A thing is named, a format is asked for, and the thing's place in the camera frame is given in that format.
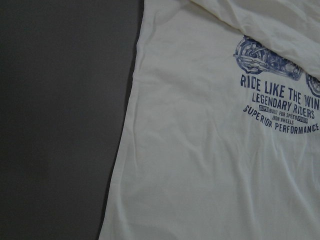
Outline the cream yellow graphic shirt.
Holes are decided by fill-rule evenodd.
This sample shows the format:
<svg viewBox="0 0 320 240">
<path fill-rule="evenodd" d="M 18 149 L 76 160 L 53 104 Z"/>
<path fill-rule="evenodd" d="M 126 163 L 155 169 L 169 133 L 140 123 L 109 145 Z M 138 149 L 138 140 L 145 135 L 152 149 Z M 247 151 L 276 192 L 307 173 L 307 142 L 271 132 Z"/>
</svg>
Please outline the cream yellow graphic shirt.
<svg viewBox="0 0 320 240">
<path fill-rule="evenodd" d="M 319 1 L 144 2 L 98 237 L 319 239 Z"/>
</svg>

